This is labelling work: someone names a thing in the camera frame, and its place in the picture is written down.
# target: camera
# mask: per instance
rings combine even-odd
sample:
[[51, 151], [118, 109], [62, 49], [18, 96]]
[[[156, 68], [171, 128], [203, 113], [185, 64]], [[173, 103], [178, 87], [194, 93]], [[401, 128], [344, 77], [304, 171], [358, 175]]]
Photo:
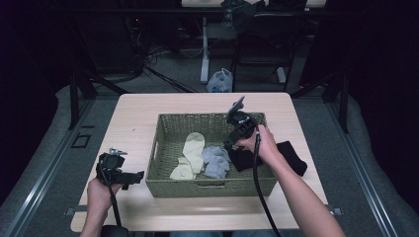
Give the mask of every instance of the camera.
[[234, 130], [231, 131], [224, 141], [224, 148], [226, 150], [231, 149], [240, 138], [247, 139], [251, 137], [255, 127], [258, 125], [255, 119], [250, 115], [239, 111], [244, 107], [243, 100], [244, 96], [233, 104], [225, 116], [226, 122], [234, 126]]
[[104, 185], [123, 184], [123, 190], [127, 190], [129, 185], [139, 184], [144, 172], [124, 173], [120, 169], [124, 160], [120, 155], [103, 153], [96, 165], [96, 178]]

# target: wooden table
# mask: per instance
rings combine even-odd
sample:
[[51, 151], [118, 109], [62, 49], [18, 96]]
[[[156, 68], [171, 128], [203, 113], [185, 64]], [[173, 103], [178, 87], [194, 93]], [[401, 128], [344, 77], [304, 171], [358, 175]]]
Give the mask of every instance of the wooden table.
[[[276, 141], [291, 142], [297, 155], [308, 165], [303, 179], [327, 204], [293, 102], [285, 93], [122, 95], [98, 156], [109, 152], [111, 147], [120, 149], [127, 152], [122, 166], [124, 172], [146, 171], [159, 114], [226, 113], [242, 95], [244, 112], [265, 113]], [[96, 177], [96, 163], [87, 182]], [[144, 178], [141, 184], [129, 186], [128, 191], [119, 191], [117, 200], [123, 226], [130, 231], [271, 228], [257, 197], [154, 198]], [[298, 228], [278, 184], [266, 202], [278, 228]], [[86, 189], [79, 204], [87, 204]], [[85, 217], [86, 212], [76, 212], [71, 229], [81, 232]], [[116, 224], [111, 208], [106, 224]]]

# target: forearm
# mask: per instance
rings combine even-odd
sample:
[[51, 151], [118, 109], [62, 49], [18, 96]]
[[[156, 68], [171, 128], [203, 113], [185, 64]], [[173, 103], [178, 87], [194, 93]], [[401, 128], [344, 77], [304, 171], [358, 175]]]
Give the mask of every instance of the forearm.
[[281, 155], [272, 168], [284, 191], [293, 216], [305, 236], [345, 236], [338, 222], [314, 191]]
[[102, 226], [108, 216], [106, 211], [88, 211], [81, 237], [101, 236]]

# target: sock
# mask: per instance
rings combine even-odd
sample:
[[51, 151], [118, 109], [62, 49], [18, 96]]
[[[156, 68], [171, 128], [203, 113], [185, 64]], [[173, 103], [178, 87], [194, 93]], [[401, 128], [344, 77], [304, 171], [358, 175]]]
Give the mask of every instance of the sock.
[[225, 179], [227, 171], [230, 170], [230, 158], [225, 149], [218, 146], [210, 146], [203, 151], [204, 164], [207, 164], [205, 176], [214, 179]]
[[206, 141], [203, 135], [197, 132], [190, 133], [186, 138], [183, 154], [191, 164], [192, 172], [194, 174], [199, 174], [203, 169], [204, 159], [202, 153], [205, 144]]
[[172, 180], [193, 180], [195, 175], [192, 173], [191, 165], [185, 157], [178, 158], [179, 165], [170, 174]]
[[[303, 176], [307, 170], [307, 164], [299, 159], [293, 146], [289, 141], [277, 143], [277, 148], [284, 155], [287, 162], [293, 170], [300, 176]], [[249, 150], [230, 150], [228, 151], [231, 162], [238, 172], [253, 168], [253, 153]], [[262, 165], [262, 159], [257, 158], [257, 165]]]
[[284, 155], [284, 158], [286, 158], [291, 168], [293, 168], [298, 175], [303, 176], [307, 170], [307, 164], [299, 159], [291, 143], [289, 141], [277, 143], [277, 148], [281, 154]]

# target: woven basket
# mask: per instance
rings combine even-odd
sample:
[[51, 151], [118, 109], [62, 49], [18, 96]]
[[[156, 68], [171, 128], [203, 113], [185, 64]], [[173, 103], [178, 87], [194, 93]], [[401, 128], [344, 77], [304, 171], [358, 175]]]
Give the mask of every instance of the woven basket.
[[[266, 124], [262, 113], [251, 114], [259, 123]], [[206, 140], [205, 147], [223, 146], [233, 130], [226, 123], [225, 114], [170, 114], [159, 115], [145, 182], [155, 198], [253, 197], [257, 195], [252, 169], [237, 172], [230, 163], [225, 179], [213, 179], [201, 172], [194, 180], [171, 180], [170, 174], [183, 156], [186, 137], [199, 132]], [[268, 196], [277, 179], [271, 169], [258, 167], [259, 183]]]

